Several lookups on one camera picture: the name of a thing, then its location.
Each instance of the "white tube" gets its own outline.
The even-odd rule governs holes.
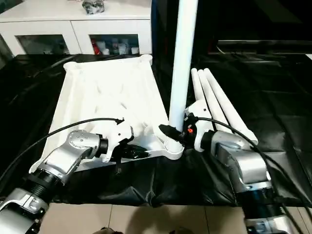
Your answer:
[[[182,131],[187,90],[189,85],[191,58],[198,0],[180,0],[175,38],[175,60],[172,77],[169,125]],[[182,145],[172,139],[165,142],[170,152],[179,152]]]
[[[224,93],[219,83],[216,81],[211,71],[206,68],[204,73],[230,125],[247,136],[255,144],[258,144],[258,139],[254,133],[247,128],[246,124],[233,107],[232,103]]]
[[[191,70],[191,75],[192,75],[192,81],[193,81],[195,100],[196,101],[205,100],[204,91],[201,87],[199,76],[198,76],[196,68],[193,68]]]
[[[210,84],[207,81],[207,78],[204,74],[204,71],[199,70],[198,76],[200,79],[201,86],[203,87],[204,94],[205,94],[205,97],[206,97],[206,100],[207,100],[207,103],[208,103],[208,106],[209,106],[209,109],[210,109],[210,112],[211,112],[213,119],[221,121],[222,123],[228,124],[228,122],[227,122],[227,120],[226,120],[226,118],[222,112],[222,109],[218,103],[218,100],[216,99],[216,97],[213,93],[213,90],[211,89]],[[223,127],[220,124],[216,124],[215,127],[217,128],[217,130],[224,131],[227,133],[232,133],[230,129]]]

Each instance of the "black plastic sheet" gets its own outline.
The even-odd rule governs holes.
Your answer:
[[[0,175],[10,162],[45,135],[51,125],[68,61],[87,62],[124,56],[18,56],[0,70],[2,154]],[[305,55],[213,55],[197,58],[192,67],[208,67],[259,147],[278,161],[306,197],[312,199],[312,61]],[[152,69],[166,111],[170,105],[172,67],[166,58]],[[194,102],[192,82],[188,105]],[[44,143],[14,164],[3,181],[5,197],[22,183]],[[300,205],[296,192],[275,170],[287,205]],[[186,150],[181,159],[151,158],[78,172],[55,197],[64,203],[237,205],[226,170],[208,153]]]

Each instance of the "glass cabinet door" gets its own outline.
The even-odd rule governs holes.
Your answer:
[[[62,35],[16,36],[26,54],[61,55],[69,54]]]
[[[135,55],[139,54],[137,35],[90,35],[94,54]]]
[[[70,21],[0,23],[0,34],[14,56],[81,53]]]
[[[83,54],[151,54],[150,20],[77,20],[72,22]]]

